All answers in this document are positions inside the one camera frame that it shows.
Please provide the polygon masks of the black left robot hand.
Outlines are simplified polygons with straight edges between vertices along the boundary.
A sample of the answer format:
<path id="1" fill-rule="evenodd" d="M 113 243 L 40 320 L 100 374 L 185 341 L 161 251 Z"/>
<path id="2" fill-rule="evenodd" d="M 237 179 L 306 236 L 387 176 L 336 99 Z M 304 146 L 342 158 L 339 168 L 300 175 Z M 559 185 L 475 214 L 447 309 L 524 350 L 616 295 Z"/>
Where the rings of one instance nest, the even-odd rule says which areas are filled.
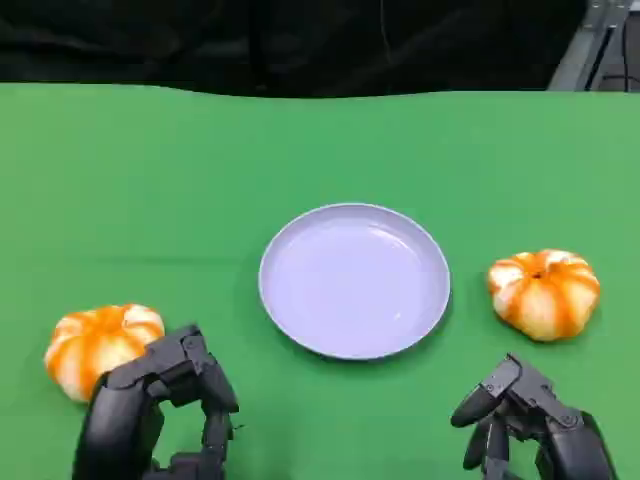
<path id="1" fill-rule="evenodd" d="M 160 409 L 197 402 L 205 415 L 201 449 L 179 452 L 162 468 L 153 458 L 164 424 Z M 75 479 L 222 479 L 233 438 L 235 392 L 197 325 L 150 344 L 144 354 L 101 375 L 83 421 Z"/>

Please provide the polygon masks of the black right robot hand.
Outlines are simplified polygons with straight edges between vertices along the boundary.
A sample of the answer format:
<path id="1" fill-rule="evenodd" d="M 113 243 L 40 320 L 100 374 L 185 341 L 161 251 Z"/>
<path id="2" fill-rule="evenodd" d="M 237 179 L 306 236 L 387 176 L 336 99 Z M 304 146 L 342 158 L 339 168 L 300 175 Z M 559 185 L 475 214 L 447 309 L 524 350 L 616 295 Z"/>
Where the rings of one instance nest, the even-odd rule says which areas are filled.
<path id="1" fill-rule="evenodd" d="M 512 353 L 459 404 L 451 425 L 475 426 L 463 468 L 479 468 L 484 479 L 518 477 L 509 467 L 512 438 L 538 444 L 535 465 L 541 479 L 618 477 L 594 417 L 561 402 L 552 381 Z"/>

